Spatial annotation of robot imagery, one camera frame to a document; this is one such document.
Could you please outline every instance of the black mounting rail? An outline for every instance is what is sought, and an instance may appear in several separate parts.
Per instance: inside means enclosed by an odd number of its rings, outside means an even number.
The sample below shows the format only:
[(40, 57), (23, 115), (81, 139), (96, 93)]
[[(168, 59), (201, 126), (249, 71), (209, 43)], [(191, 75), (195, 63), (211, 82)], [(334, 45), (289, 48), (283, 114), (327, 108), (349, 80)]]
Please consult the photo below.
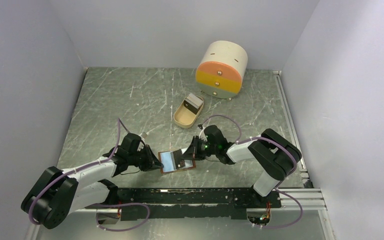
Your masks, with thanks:
[[(144, 203), (151, 219), (218, 218), (246, 220), (247, 209), (280, 208), (279, 193), (272, 191), (261, 197), (251, 188), (119, 188), (118, 200), (123, 203)], [(144, 219), (147, 210), (138, 206), (123, 207), (121, 221)]]

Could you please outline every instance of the cylindrical container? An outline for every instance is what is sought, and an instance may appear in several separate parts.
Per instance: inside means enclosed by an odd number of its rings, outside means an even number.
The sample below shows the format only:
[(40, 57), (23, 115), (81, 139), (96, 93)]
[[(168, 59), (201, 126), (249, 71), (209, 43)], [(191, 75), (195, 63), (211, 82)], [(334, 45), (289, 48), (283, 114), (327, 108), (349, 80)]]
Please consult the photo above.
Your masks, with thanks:
[(242, 87), (247, 52), (230, 41), (215, 41), (196, 69), (196, 83), (205, 93), (220, 99), (236, 96)]

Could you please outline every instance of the table surface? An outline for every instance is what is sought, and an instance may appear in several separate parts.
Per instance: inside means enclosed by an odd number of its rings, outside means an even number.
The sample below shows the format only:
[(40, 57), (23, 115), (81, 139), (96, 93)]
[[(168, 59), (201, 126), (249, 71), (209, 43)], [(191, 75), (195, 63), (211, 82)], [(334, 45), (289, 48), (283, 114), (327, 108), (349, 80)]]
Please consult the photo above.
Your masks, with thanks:
[[(145, 142), (156, 156), (158, 152), (188, 147), (192, 137), (200, 132), (197, 125), (213, 114), (235, 119), (242, 128), (241, 139), (272, 128), (291, 141), (285, 106), (271, 71), (247, 70), (239, 94), (227, 100), (202, 93), (195, 84), (195, 70), (90, 67), (57, 167), (76, 167), (107, 153), (115, 146), (118, 117), (132, 133), (148, 134)], [(184, 129), (174, 123), (173, 114), (189, 93), (201, 96), (204, 106), (194, 126)], [(234, 141), (239, 134), (227, 119), (214, 117), (209, 123), (217, 125), (228, 141)], [(137, 170), (130, 166), (124, 173)], [(257, 161), (224, 165), (204, 160), (197, 161), (196, 168), (187, 171), (164, 175), (159, 170), (138, 172), (118, 175), (110, 181), (130, 188), (250, 187), (262, 171)], [(280, 187), (302, 188), (300, 171), (295, 171)]]

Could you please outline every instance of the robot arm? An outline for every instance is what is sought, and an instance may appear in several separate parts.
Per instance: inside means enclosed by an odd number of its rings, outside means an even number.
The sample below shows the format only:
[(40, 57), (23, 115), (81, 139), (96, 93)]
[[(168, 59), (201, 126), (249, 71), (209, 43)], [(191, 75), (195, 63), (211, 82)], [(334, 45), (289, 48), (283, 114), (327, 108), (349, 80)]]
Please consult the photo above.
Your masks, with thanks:
[[(141, 171), (163, 167), (150, 146), (144, 144), (142, 138), (133, 133), (128, 133), (124, 137), (112, 159), (105, 162), (110, 153), (95, 161), (99, 164), (74, 171), (74, 174), (63, 177), (47, 190), (34, 206), (34, 219), (46, 228), (53, 229), (68, 214), (78, 209), (96, 203), (116, 204), (118, 187), (107, 179), (122, 173), (129, 166), (138, 167)], [(23, 200), (21, 209), (28, 213), (33, 200), (50, 182), (80, 167), (60, 170), (52, 166), (46, 169)]]
[[(273, 188), (285, 180), (294, 164), (281, 149), (264, 140), (256, 139), (242, 143), (228, 142), (215, 125), (204, 129), (205, 138), (194, 136), (192, 143), (182, 155), (187, 160), (204, 160), (215, 155), (223, 164), (233, 165), (244, 160), (256, 160), (263, 167), (263, 173), (251, 187), (260, 196), (267, 196)], [(286, 149), (296, 162), (301, 160), (301, 152), (292, 143), (280, 136), (273, 129), (266, 129), (261, 137), (272, 140)]]
[[(205, 139), (194, 136), (190, 146), (183, 151), (185, 160), (204, 160), (205, 157), (215, 155), (220, 162), (228, 165), (244, 160), (257, 160), (264, 171), (251, 187), (251, 191), (262, 198), (267, 196), (279, 182), (283, 181), (293, 169), (290, 157), (276, 146), (262, 141), (228, 142), (222, 132), (211, 125), (204, 129)], [(300, 151), (286, 139), (272, 129), (266, 129), (261, 137), (270, 139), (286, 149), (298, 162)], [(150, 171), (163, 167), (149, 145), (136, 134), (128, 133), (122, 143), (116, 147), (111, 160), (105, 161), (111, 155), (104, 154), (96, 165), (76, 171), (76, 168), (58, 169), (54, 166), (46, 169), (21, 204), (21, 209), (29, 213), (32, 202), (51, 182), (60, 178), (64, 173), (74, 171), (73, 174), (62, 177), (52, 185), (33, 207), (32, 216), (47, 229), (58, 226), (68, 214), (87, 206), (102, 203), (113, 205), (118, 203), (118, 187), (108, 179), (119, 175), (129, 166), (138, 167), (141, 171)]]

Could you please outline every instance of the white wall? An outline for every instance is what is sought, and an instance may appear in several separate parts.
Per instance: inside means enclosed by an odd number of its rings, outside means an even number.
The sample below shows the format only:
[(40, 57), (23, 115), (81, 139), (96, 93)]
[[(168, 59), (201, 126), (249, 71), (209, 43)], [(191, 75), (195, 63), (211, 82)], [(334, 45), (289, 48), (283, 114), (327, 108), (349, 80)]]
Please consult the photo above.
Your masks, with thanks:
[(51, 0), (89, 67), (196, 68), (235, 42), (248, 67), (280, 70), (319, 0)]
[(384, 240), (384, 0), (321, 0), (283, 68), (338, 240)]
[(84, 77), (47, 0), (0, 0), (0, 240), (24, 239), (21, 202), (57, 163)]

